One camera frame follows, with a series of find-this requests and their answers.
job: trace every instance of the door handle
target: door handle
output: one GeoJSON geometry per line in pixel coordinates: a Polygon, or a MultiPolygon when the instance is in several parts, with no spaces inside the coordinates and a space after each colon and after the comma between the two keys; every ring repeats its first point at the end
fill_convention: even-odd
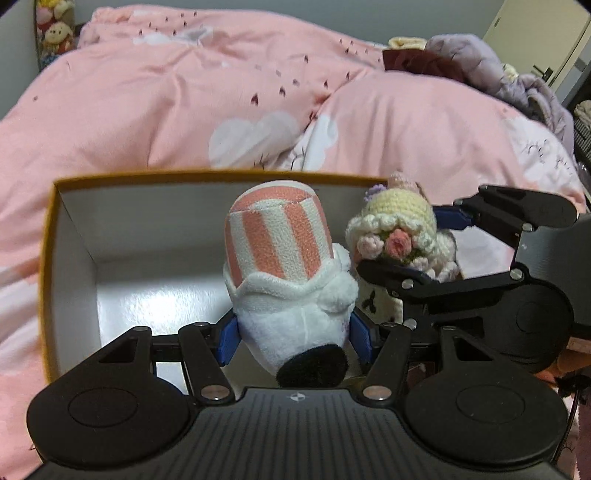
{"type": "Polygon", "coordinates": [[[550,79],[550,77],[552,76],[552,74],[554,73],[554,70],[552,70],[550,67],[548,67],[546,69],[546,71],[543,71],[541,68],[534,65],[534,69],[537,70],[538,72],[540,72],[542,80],[545,82],[547,82],[550,79]]]}

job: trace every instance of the dark red cloth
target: dark red cloth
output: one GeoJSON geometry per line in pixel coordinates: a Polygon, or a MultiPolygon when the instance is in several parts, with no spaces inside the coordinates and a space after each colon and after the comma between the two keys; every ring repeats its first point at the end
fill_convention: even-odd
{"type": "Polygon", "coordinates": [[[455,61],[416,48],[384,50],[384,67],[386,71],[399,70],[467,83],[462,68],[455,61]]]}

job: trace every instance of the door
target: door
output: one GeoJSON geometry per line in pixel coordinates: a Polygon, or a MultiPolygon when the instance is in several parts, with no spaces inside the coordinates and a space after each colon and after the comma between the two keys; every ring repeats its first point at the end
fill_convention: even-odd
{"type": "Polygon", "coordinates": [[[503,63],[552,85],[589,25],[575,0],[505,0],[484,40],[503,63]]]}

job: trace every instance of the pink comforter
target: pink comforter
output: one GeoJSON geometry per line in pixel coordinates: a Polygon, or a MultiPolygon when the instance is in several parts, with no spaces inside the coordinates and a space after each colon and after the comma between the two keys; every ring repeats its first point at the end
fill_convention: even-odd
{"type": "MultiPolygon", "coordinates": [[[[385,73],[381,51],[347,35],[261,12],[134,6],[98,10],[80,46],[0,122],[0,478],[38,463],[24,418],[44,385],[37,275],[56,178],[403,170],[435,203],[502,183],[583,209],[572,160],[543,125],[450,80],[385,73]]],[[[465,275],[506,268],[506,249],[488,237],[458,241],[465,275]]]]}

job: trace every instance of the wall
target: wall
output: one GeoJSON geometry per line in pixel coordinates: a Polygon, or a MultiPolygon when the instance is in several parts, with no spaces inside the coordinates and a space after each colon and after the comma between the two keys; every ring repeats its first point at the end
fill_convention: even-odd
{"type": "Polygon", "coordinates": [[[0,18],[0,118],[39,73],[33,5],[33,0],[20,0],[0,18]]]}
{"type": "MultiPolygon", "coordinates": [[[[130,3],[130,0],[79,0],[77,21],[88,21],[101,5],[130,3]]],[[[142,3],[180,8],[269,10],[364,40],[386,43],[395,36],[428,38],[440,33],[474,33],[482,37],[503,0],[147,0],[142,3]]]]}
{"type": "Polygon", "coordinates": [[[589,73],[591,73],[591,39],[579,54],[577,62],[556,89],[556,96],[563,105],[566,106],[571,102],[576,92],[589,77],[589,73]]]}

